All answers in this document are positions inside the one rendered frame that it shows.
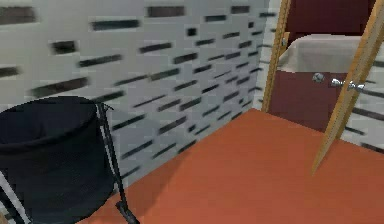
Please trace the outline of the black round bin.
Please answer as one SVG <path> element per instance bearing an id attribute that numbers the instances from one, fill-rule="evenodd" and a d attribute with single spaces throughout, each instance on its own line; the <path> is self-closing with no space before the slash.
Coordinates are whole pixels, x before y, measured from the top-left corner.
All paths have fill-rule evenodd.
<path id="1" fill-rule="evenodd" d="M 107 120 L 109 107 L 79 97 L 33 100 L 0 112 L 0 202 L 15 224 L 76 224 L 114 189 L 128 208 Z"/>

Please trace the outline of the white box-shaped furniture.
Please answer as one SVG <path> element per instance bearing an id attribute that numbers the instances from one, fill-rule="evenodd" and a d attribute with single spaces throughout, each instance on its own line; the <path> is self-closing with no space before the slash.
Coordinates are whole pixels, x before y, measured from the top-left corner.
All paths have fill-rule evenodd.
<path id="1" fill-rule="evenodd" d="M 277 69 L 285 72 L 347 73 L 360 36 L 311 34 L 294 40 L 279 57 Z"/>

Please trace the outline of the wooden door frame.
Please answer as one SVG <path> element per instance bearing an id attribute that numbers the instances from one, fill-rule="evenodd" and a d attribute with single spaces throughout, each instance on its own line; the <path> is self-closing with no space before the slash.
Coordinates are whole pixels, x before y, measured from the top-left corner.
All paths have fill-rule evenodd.
<path id="1" fill-rule="evenodd" d="M 266 87 L 263 96 L 263 103 L 261 110 L 265 113 L 269 111 L 271 95 L 274 86 L 275 72 L 279 61 L 281 45 L 285 33 L 286 23 L 290 11 L 291 0 L 281 0 L 279 8 L 278 21 L 276 23 L 276 31 L 274 35 L 274 44 L 269 61 L 268 76 L 266 80 Z"/>

